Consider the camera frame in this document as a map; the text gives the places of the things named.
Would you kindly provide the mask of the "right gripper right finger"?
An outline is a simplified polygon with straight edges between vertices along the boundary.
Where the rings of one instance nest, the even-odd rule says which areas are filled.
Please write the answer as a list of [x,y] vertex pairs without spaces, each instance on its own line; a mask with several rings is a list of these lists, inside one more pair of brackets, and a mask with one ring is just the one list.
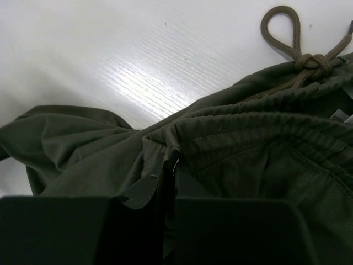
[[303,215],[284,200],[220,198],[183,158],[175,180],[175,264],[316,264]]

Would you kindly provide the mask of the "olive green shorts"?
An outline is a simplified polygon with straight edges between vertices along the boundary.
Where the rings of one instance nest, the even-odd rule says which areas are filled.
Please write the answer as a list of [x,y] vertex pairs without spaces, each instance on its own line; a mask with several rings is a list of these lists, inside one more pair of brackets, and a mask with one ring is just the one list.
[[180,158],[214,196],[292,204],[308,227],[316,264],[351,264],[352,55],[341,52],[352,31],[326,55],[310,55],[301,52],[292,8],[270,9],[260,29],[292,62],[143,130],[102,109],[35,107],[1,128],[1,159],[25,164],[32,196],[43,197],[115,197],[161,167],[161,264],[175,264],[173,168]]

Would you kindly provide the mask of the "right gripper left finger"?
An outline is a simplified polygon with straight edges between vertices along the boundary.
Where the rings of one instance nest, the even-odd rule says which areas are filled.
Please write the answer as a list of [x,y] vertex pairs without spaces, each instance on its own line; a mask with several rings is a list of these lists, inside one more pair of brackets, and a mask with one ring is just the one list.
[[164,171],[115,197],[1,199],[2,264],[161,264]]

